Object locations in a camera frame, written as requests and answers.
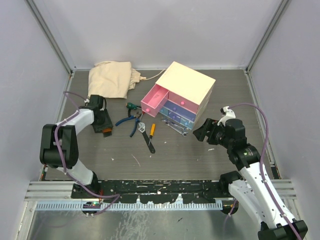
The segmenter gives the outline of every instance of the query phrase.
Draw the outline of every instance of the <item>adjustable wrench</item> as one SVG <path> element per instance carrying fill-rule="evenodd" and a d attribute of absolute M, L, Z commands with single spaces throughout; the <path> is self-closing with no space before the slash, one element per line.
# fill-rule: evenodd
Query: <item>adjustable wrench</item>
<path fill-rule="evenodd" d="M 148 146 L 150 153 L 154 154 L 156 152 L 154 146 L 149 140 L 148 134 L 146 133 L 146 125 L 143 122 L 139 122 L 138 130 L 142 133 L 142 136 L 145 140 L 146 145 Z"/>

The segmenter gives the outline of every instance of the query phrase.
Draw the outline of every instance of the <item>wooden tabletop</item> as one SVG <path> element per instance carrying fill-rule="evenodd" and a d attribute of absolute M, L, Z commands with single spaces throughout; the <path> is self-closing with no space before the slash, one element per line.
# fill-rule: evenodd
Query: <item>wooden tabletop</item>
<path fill-rule="evenodd" d="M 152 77 L 159 71 L 140 71 L 143 77 Z M 194 129 L 200 127 L 206 118 L 220 119 L 220 108 L 238 103 L 252 103 L 247 79 L 242 70 L 200 70 L 201 73 L 216 79 L 208 106 Z M 70 91 L 82 96 L 88 94 L 88 71 L 77 71 L 72 80 Z M 135 89 L 129 90 L 127 99 L 107 99 L 107 110 L 113 125 L 128 116 L 126 103 L 139 105 L 140 100 L 155 84 L 158 77 L 137 83 Z M 81 106 L 80 98 L 73 96 Z M 74 113 L 75 108 L 67 102 L 63 117 Z M 243 121 L 248 142 L 259 151 L 263 146 L 263 137 L 259 128 L 255 110 L 248 106 L 234 109 L 237 118 Z M 94 171 L 99 179 L 168 179 L 192 180 L 213 179 L 236 170 L 229 161 L 227 150 L 222 146 L 208 145 L 197 141 L 190 132 L 187 137 L 166 126 L 161 115 L 155 118 L 145 114 L 142 122 L 146 125 L 149 135 L 153 123 L 156 124 L 152 144 L 155 154 L 151 154 L 142 134 L 137 131 L 129 137 L 134 120 L 114 126 L 112 136 L 103 138 L 94 133 L 91 126 L 86 127 L 77 138 L 79 159 L 85 166 Z M 270 173 L 270 165 L 266 156 L 266 168 Z M 49 169 L 46 179 L 65 179 L 56 169 Z"/>

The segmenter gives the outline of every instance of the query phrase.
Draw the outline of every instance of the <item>pastel drawer cabinet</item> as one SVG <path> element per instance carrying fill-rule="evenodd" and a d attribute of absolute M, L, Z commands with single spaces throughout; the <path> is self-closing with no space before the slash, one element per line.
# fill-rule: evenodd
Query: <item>pastel drawer cabinet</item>
<path fill-rule="evenodd" d="M 215 79 L 173 62 L 141 101 L 142 110 L 159 112 L 190 129 L 204 112 Z"/>

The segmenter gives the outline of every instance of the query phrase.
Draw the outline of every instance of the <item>beige cloth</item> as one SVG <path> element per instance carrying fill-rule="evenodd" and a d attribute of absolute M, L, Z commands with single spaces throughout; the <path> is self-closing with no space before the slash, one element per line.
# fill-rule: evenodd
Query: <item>beige cloth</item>
<path fill-rule="evenodd" d="M 88 98 L 100 95 L 105 98 L 127 98 L 127 92 L 136 83 L 145 80 L 132 68 L 131 62 L 102 61 L 89 72 Z"/>

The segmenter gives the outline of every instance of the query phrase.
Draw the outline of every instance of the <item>blue-handled pliers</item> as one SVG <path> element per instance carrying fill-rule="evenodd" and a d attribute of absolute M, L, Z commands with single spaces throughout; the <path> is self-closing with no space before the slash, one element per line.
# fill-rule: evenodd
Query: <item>blue-handled pliers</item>
<path fill-rule="evenodd" d="M 122 123 L 124 123 L 124 122 L 126 122 L 126 121 L 131 120 L 131 119 L 135 119 L 135 121 L 134 121 L 134 127 L 133 127 L 133 130 L 132 130 L 131 134 L 130 134 L 130 137 L 132 138 L 133 135 L 135 134 L 135 132 L 137 131 L 138 123 L 140 122 L 140 117 L 141 117 L 141 116 L 142 116 L 142 114 L 139 113 L 139 112 L 137 112 L 135 115 L 131 115 L 131 116 L 129 116 L 129 117 L 126 117 L 126 118 L 121 119 L 120 121 L 118 121 L 118 122 L 115 124 L 115 126 L 118 126 L 118 125 L 120 125 L 120 124 L 122 124 Z"/>

